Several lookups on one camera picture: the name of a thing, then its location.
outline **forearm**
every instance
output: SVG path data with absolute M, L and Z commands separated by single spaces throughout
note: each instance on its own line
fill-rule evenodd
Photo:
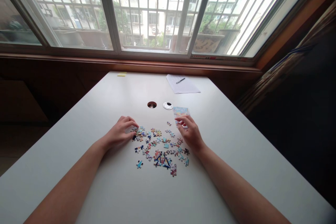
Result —
M 96 141 L 57 183 L 25 221 L 30 223 L 75 223 L 106 152 Z
M 241 224 L 289 223 L 253 186 L 208 147 L 196 154 Z

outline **yellow sticky note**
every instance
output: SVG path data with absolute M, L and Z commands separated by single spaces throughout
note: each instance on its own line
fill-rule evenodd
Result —
M 126 76 L 126 74 L 127 74 L 127 72 L 120 72 L 120 73 L 118 73 L 118 75 L 117 75 L 117 76 L 125 77 L 125 76 Z

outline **wooden wall panel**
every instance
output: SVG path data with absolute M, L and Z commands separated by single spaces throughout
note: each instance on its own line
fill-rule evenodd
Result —
M 24 81 L 51 123 L 67 113 L 109 71 L 207 76 L 232 101 L 262 74 L 254 68 L 221 69 L 180 63 L 0 58 L 0 78 Z

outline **pen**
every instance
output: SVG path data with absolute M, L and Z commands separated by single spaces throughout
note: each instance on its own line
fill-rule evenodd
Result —
M 176 82 L 176 84 L 177 84 L 177 83 L 180 83 L 180 82 L 183 81 L 184 79 L 185 79 L 185 78 L 183 78 L 182 80 L 179 80 L 178 82 Z

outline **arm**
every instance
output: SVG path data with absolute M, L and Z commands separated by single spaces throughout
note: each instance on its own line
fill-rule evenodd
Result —
M 130 126 L 139 127 L 131 117 L 120 117 L 116 125 L 74 164 L 25 221 L 30 223 L 75 223 L 104 154 L 112 147 L 130 140 Z
M 290 223 L 253 186 L 206 146 L 191 116 L 178 117 L 176 120 L 188 126 L 185 130 L 181 124 L 177 125 L 239 223 Z

